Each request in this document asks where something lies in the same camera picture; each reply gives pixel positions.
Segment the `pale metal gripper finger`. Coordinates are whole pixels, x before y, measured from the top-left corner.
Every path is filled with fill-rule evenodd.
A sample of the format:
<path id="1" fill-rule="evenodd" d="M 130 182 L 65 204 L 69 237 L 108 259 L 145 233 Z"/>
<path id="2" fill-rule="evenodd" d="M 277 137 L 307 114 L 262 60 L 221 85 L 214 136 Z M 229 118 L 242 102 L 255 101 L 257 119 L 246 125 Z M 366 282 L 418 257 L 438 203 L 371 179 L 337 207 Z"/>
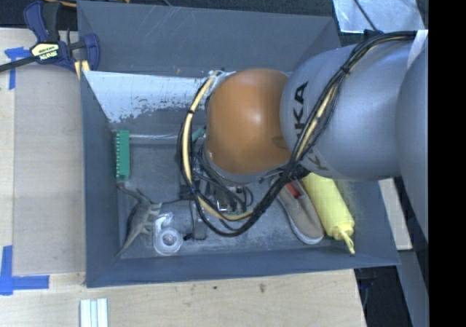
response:
<path id="1" fill-rule="evenodd" d="M 192 236 L 195 240 L 205 240 L 207 237 L 208 227 L 194 208 L 192 211 Z"/>
<path id="2" fill-rule="evenodd" d="M 172 227 L 183 235 L 193 232 L 193 218 L 188 200 L 165 203 L 162 206 L 161 214 L 169 213 L 171 218 L 166 218 L 163 221 L 162 228 Z"/>

